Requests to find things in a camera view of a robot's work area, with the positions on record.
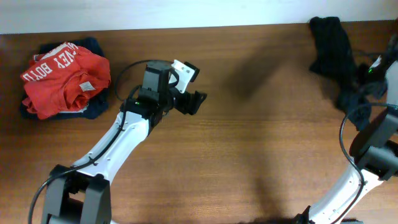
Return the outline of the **dark green t-shirt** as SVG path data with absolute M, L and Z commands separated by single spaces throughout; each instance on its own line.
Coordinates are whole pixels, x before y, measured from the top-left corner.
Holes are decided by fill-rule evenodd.
M 356 65 L 348 35 L 338 17 L 313 17 L 309 28 L 317 50 L 309 70 L 338 84 L 337 109 L 347 114 L 369 103 L 368 95 L 380 99 L 385 94 L 386 79 L 373 77 L 365 63 Z

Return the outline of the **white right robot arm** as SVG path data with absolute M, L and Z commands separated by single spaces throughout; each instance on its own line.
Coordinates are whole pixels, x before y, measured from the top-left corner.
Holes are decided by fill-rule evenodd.
M 339 130 L 340 148 L 349 166 L 335 185 L 318 202 L 297 214 L 293 223 L 346 223 L 345 216 L 372 189 L 397 176 L 397 60 L 385 71 L 387 98 L 385 103 L 368 103 L 351 110 Z M 349 151 L 343 142 L 345 124 L 351 114 L 364 107 L 385 108 L 360 131 Z

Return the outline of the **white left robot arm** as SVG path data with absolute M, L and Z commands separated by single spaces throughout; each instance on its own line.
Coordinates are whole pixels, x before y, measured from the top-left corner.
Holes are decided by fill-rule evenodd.
M 170 110 L 195 115 L 207 95 L 189 93 L 199 68 L 189 62 L 145 60 L 144 79 L 122 100 L 115 122 L 70 167 L 57 165 L 40 187 L 42 223 L 112 223 L 111 184 L 131 152 Z

